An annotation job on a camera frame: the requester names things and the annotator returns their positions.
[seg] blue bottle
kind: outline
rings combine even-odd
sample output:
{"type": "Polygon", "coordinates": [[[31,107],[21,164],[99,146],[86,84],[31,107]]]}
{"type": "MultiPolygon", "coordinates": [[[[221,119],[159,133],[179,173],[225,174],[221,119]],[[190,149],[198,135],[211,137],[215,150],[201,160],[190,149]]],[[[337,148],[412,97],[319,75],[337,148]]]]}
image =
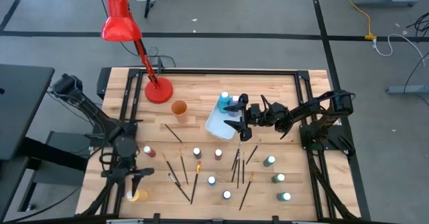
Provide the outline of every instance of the blue bottle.
{"type": "MultiPolygon", "coordinates": [[[[237,105],[238,103],[239,103],[239,96],[234,96],[234,97],[231,97],[231,99],[229,100],[228,106],[234,106],[234,105],[237,105]]],[[[238,114],[239,112],[228,111],[228,115],[230,115],[231,117],[235,117],[238,114]]]]}
{"type": "Polygon", "coordinates": [[[221,113],[227,113],[227,110],[224,110],[224,107],[228,107],[228,103],[229,103],[229,94],[227,92],[223,92],[220,96],[219,96],[219,111],[221,113]]]}

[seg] white container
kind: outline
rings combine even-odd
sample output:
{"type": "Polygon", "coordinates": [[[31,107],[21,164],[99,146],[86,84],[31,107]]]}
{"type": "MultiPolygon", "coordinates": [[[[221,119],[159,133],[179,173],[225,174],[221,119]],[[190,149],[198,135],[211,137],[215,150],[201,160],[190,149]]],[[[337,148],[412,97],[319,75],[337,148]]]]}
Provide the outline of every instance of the white container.
{"type": "Polygon", "coordinates": [[[228,113],[221,113],[219,111],[219,101],[217,101],[212,112],[210,113],[210,116],[207,119],[206,129],[215,137],[218,137],[225,141],[229,141],[234,137],[236,131],[230,125],[227,125],[223,121],[240,121],[240,117],[241,111],[239,111],[239,114],[235,117],[230,116],[228,113]]]}

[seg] wooden tabletop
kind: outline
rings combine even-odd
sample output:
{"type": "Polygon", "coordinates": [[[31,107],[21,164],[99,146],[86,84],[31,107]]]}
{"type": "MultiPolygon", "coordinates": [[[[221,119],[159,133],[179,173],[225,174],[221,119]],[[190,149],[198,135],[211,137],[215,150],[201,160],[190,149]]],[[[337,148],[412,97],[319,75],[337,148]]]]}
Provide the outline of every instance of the wooden tabletop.
{"type": "MultiPolygon", "coordinates": [[[[103,111],[110,117],[119,117],[127,72],[128,68],[112,68],[103,101],[103,111]]],[[[325,70],[309,70],[309,73],[315,97],[330,90],[325,70]]],[[[239,135],[235,134],[232,141],[224,142],[211,136],[204,127],[222,91],[228,91],[231,95],[247,93],[249,103],[259,103],[261,107],[260,94],[265,95],[271,103],[277,101],[289,109],[297,107],[295,82],[292,76],[165,74],[163,77],[169,79],[174,86],[172,98],[160,105],[148,102],[144,97],[144,86],[148,79],[144,77],[137,112],[137,119],[143,119],[143,122],[139,122],[138,125],[136,137],[138,145],[140,148],[148,145],[156,151],[155,158],[150,158],[144,153],[137,157],[138,168],[155,168],[155,173],[144,177],[139,185],[139,189],[148,191],[149,199],[145,203],[132,203],[123,199],[120,217],[152,218],[154,213],[161,213],[162,219],[270,220],[273,215],[278,215],[280,220],[316,220],[306,152],[302,150],[300,143],[299,123],[295,124],[282,140],[280,140],[281,134],[273,127],[252,127],[253,138],[243,143],[242,152],[245,152],[248,157],[259,139],[261,145],[246,165],[245,184],[241,184],[240,180],[238,189],[236,182],[231,183],[233,174],[231,166],[239,144],[239,135]],[[178,123],[171,114],[170,106],[175,100],[183,100],[188,104],[187,123],[178,123]],[[186,143],[186,149],[168,131],[164,126],[165,123],[186,143]],[[168,165],[162,154],[164,153],[169,159],[184,192],[190,197],[198,161],[192,154],[192,149],[195,147],[201,149],[202,164],[194,203],[190,205],[168,177],[168,165]],[[215,150],[218,148],[223,151],[223,157],[219,161],[214,158],[215,150]],[[179,149],[183,152],[189,185],[185,181],[179,149]],[[275,156],[275,164],[264,167],[262,162],[269,155],[275,156]],[[252,172],[255,175],[243,208],[239,211],[241,199],[252,172]],[[271,177],[277,173],[286,176],[285,182],[271,183],[271,177]],[[207,184],[209,176],[216,176],[217,183],[214,186],[207,184]],[[231,191],[231,199],[222,198],[224,190],[231,191]],[[292,196],[291,200],[278,201],[276,194],[279,192],[289,192],[292,196]]],[[[302,87],[302,89],[303,95],[306,96],[305,88],[302,87]]],[[[339,151],[326,151],[325,156],[332,188],[350,212],[360,216],[347,158],[339,151]]],[[[84,211],[104,187],[105,179],[100,177],[100,172],[101,164],[97,153],[88,162],[76,213],[84,211]]],[[[126,185],[126,189],[129,190],[130,176],[127,178],[126,185]]],[[[327,216],[324,191],[320,185],[319,189],[324,216],[327,216]]],[[[112,205],[109,205],[109,208],[112,209],[113,202],[110,203],[112,205]]]]}

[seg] black paintbrush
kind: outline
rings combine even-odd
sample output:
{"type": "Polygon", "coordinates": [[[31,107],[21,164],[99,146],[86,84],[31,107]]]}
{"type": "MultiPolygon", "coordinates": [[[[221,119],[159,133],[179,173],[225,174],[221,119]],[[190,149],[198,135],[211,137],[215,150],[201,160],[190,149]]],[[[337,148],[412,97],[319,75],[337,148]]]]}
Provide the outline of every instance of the black paintbrush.
{"type": "Polygon", "coordinates": [[[168,125],[166,125],[166,124],[164,124],[167,128],[168,128],[168,130],[170,130],[170,132],[172,132],[173,133],[173,135],[174,135],[174,137],[176,137],[176,139],[177,140],[179,140],[179,142],[180,143],[182,143],[182,145],[183,145],[183,147],[185,147],[185,148],[187,148],[186,147],[186,144],[184,144],[183,142],[182,142],[182,140],[180,140],[180,138],[173,132],[173,130],[172,129],[170,129],[170,127],[168,127],[168,125]]]}
{"type": "Polygon", "coordinates": [[[239,188],[239,183],[240,183],[240,154],[241,153],[239,153],[239,158],[237,160],[238,166],[239,166],[237,171],[237,188],[239,188]]]}
{"type": "Polygon", "coordinates": [[[179,152],[180,152],[180,159],[182,161],[183,172],[185,173],[186,184],[189,184],[188,183],[188,176],[186,175],[186,170],[185,170],[185,163],[183,163],[182,150],[179,150],[179,152]]]}
{"type": "Polygon", "coordinates": [[[191,205],[192,205],[192,202],[194,201],[195,186],[196,186],[196,181],[198,180],[198,174],[200,173],[200,167],[201,167],[201,161],[198,161],[198,164],[197,164],[197,166],[196,166],[196,174],[195,174],[194,188],[192,189],[192,197],[190,198],[190,204],[191,204],[191,205]]]}
{"type": "Polygon", "coordinates": [[[235,161],[234,161],[234,168],[233,168],[233,178],[231,179],[231,182],[234,182],[234,176],[235,176],[235,171],[237,169],[237,160],[238,160],[238,155],[237,157],[235,157],[235,161]]]}
{"type": "Polygon", "coordinates": [[[244,184],[244,152],[243,152],[243,177],[241,178],[241,180],[243,181],[243,184],[244,184]]]}
{"type": "Polygon", "coordinates": [[[252,158],[253,154],[255,153],[257,147],[259,146],[259,144],[261,143],[261,140],[259,140],[259,142],[256,144],[255,148],[253,149],[252,153],[250,154],[249,158],[247,159],[246,164],[249,163],[250,159],[252,158]]]}
{"type": "Polygon", "coordinates": [[[252,175],[250,176],[249,184],[247,184],[246,191],[244,192],[243,200],[241,201],[241,205],[240,205],[240,209],[239,209],[239,211],[241,211],[241,207],[243,206],[244,199],[246,199],[247,191],[249,190],[250,183],[252,183],[252,179],[253,179],[253,173],[252,173],[252,175]]]}
{"type": "Polygon", "coordinates": [[[176,186],[179,188],[179,190],[182,191],[183,195],[188,199],[188,201],[190,201],[189,197],[185,194],[185,192],[182,190],[180,185],[178,185],[177,181],[174,180],[173,176],[170,173],[168,173],[168,176],[173,180],[174,184],[176,184],[176,186]]]}
{"type": "Polygon", "coordinates": [[[233,167],[231,168],[231,170],[233,170],[234,169],[234,166],[235,166],[235,162],[237,161],[237,156],[239,155],[239,152],[240,152],[240,147],[241,147],[241,142],[240,142],[240,144],[239,144],[239,147],[237,148],[237,153],[235,154],[235,157],[234,157],[234,163],[233,163],[233,167]]]}
{"type": "Polygon", "coordinates": [[[176,179],[176,180],[177,180],[177,184],[180,186],[179,179],[177,179],[177,176],[176,176],[176,174],[174,173],[174,170],[173,170],[172,166],[171,166],[171,165],[170,165],[170,163],[168,162],[168,160],[167,160],[167,158],[166,158],[166,155],[165,155],[165,154],[162,154],[162,156],[163,156],[163,157],[164,157],[164,159],[166,160],[166,162],[167,162],[167,164],[168,164],[168,167],[170,168],[170,171],[173,173],[174,179],[176,179]]]}

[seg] concrete floor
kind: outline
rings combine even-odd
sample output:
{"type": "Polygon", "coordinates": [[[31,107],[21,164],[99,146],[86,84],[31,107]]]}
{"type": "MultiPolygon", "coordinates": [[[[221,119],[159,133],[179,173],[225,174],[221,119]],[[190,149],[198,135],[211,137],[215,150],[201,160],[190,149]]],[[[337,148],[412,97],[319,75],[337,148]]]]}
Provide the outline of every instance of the concrete floor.
{"type": "MultiPolygon", "coordinates": [[[[0,0],[5,15],[14,0],[0,0]]],[[[413,8],[365,9],[377,36],[407,36],[404,29],[427,13],[429,0],[413,8]]],[[[347,0],[320,0],[330,36],[364,36],[365,16],[347,0]]],[[[144,4],[131,1],[143,32],[320,34],[312,0],[161,0],[143,18],[144,4]]],[[[21,0],[5,31],[99,32],[105,20],[100,0],[21,0]]],[[[179,67],[328,69],[322,41],[237,38],[144,38],[179,67]]],[[[393,43],[393,56],[382,57],[370,42],[330,42],[342,88],[356,93],[350,117],[371,218],[394,223],[424,223],[429,206],[429,107],[415,96],[389,96],[386,87],[404,84],[418,55],[409,44],[393,43]]],[[[387,43],[379,43],[387,52],[387,43]]],[[[425,54],[429,43],[418,47],[425,54]]],[[[106,66],[138,65],[139,58],[120,44],[100,38],[0,36],[0,63],[52,66],[54,80],[64,72],[84,83],[84,92],[96,102],[99,70],[106,66]]],[[[421,67],[411,84],[427,83],[429,66],[421,67]]],[[[28,135],[45,141],[50,131],[84,133],[90,125],[46,97],[28,135]]],[[[24,178],[6,220],[28,213],[16,208],[24,178]]],[[[61,199],[75,186],[39,185],[32,199],[42,209],[61,199]]],[[[33,219],[74,214],[78,192],[67,201],[33,219]]]]}

